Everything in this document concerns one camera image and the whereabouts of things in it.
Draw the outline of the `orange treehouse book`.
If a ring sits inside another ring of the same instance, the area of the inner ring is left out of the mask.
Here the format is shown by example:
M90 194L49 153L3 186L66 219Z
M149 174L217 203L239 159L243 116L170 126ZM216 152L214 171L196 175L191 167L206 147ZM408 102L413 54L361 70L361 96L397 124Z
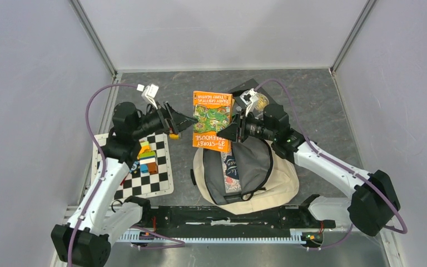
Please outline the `orange treehouse book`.
M228 153L231 141L218 137L217 133L231 123L234 98L230 93L194 91L192 145L196 148Z

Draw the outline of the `floral navy book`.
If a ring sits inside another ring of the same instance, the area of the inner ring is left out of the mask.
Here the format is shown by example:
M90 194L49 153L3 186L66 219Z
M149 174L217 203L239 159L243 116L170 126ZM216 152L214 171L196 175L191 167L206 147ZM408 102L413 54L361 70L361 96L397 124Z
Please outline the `floral navy book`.
M240 179L237 172L236 159L233 151L221 152L222 173L224 175L225 191L227 194L241 191Z

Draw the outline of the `cream canvas backpack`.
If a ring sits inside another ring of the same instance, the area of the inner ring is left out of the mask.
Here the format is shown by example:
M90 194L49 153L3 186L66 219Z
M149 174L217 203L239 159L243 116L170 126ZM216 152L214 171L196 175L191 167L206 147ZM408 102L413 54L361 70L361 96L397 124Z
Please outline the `cream canvas backpack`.
M271 145L270 141L254 137L232 144L240 192L226 193L218 151L197 149L192 182L206 201L235 215L287 204L299 192L299 178L293 164L277 156Z

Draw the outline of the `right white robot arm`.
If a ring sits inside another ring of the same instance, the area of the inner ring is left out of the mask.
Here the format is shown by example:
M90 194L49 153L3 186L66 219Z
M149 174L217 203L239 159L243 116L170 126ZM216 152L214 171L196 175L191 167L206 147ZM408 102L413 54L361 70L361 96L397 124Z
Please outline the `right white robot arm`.
M281 105L267 105L261 119L242 110L217 136L232 142L244 142L249 137L270 141L278 157L312 171L343 192L351 200L347 208L351 223L362 233L375 236L383 228L408 232L390 176L382 170L357 168L319 148L291 127Z

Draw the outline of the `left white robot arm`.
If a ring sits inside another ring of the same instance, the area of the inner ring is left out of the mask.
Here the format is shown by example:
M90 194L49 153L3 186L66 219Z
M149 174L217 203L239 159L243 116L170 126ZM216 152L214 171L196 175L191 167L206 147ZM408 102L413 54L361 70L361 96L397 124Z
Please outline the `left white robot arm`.
M95 183L68 221L51 232L57 255L68 266L104 266L114 243L131 226L152 221L149 202L139 197L129 197L113 215L106 214L138 158L141 139L155 132L177 134L198 120L175 111L167 102L145 115L134 103L123 102L115 107L112 122L106 144L97 146L102 159Z

